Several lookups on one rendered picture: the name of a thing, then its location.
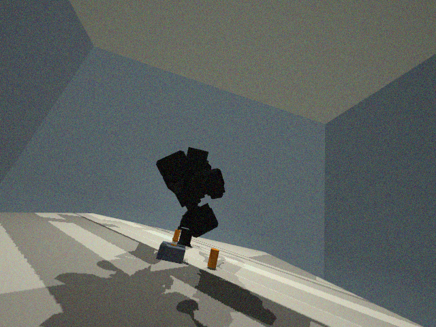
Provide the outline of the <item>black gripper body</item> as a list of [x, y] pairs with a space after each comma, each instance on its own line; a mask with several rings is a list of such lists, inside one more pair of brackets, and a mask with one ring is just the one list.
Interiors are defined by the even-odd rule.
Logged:
[[[156, 163], [162, 176], [186, 164], [190, 166], [190, 163], [184, 151], [177, 151], [167, 157], [158, 160]], [[200, 207], [197, 205], [197, 203], [201, 202], [200, 198], [203, 198], [204, 194], [197, 178], [191, 178], [187, 182], [185, 190], [182, 193], [176, 195], [176, 197], [181, 207], [187, 207], [187, 213]], [[190, 205], [192, 205], [193, 208]], [[213, 214], [208, 219], [205, 219], [200, 223], [188, 227], [193, 237], [197, 238], [217, 228], [218, 221], [213, 210], [212, 213]]]

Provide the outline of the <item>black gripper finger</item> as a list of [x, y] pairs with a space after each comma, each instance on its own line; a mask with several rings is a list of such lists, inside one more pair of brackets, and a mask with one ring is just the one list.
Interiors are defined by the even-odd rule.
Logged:
[[212, 210], [207, 203], [182, 216], [187, 226], [191, 227], [197, 223], [200, 223], [201, 221], [204, 221], [205, 219], [208, 219], [212, 214]]
[[163, 175], [163, 180], [168, 189], [178, 195], [185, 190], [187, 182], [193, 177], [194, 174], [190, 166], [186, 164]]

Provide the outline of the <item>brown tapered cylinder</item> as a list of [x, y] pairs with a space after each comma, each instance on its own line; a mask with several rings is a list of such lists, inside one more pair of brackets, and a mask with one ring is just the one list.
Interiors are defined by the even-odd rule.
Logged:
[[211, 248], [211, 252], [210, 252], [210, 255], [209, 255], [208, 265], [207, 266], [209, 266], [211, 268], [216, 268], [218, 255], [219, 255], [219, 250]]

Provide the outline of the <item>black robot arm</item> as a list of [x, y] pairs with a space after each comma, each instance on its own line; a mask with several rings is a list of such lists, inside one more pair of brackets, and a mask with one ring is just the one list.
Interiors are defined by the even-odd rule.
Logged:
[[[194, 174], [193, 178], [197, 178], [203, 191], [203, 198], [205, 198], [206, 194], [210, 196], [211, 199], [221, 198], [223, 196], [223, 193], [225, 193], [224, 180], [221, 170], [218, 168], [211, 170], [211, 166], [208, 163], [207, 157], [208, 151], [203, 151], [191, 147], [188, 148], [187, 158], [190, 163], [190, 168]], [[185, 228], [188, 228], [188, 226], [182, 217], [180, 223], [180, 230], [182, 231], [177, 244], [190, 247], [192, 234], [190, 230]]]

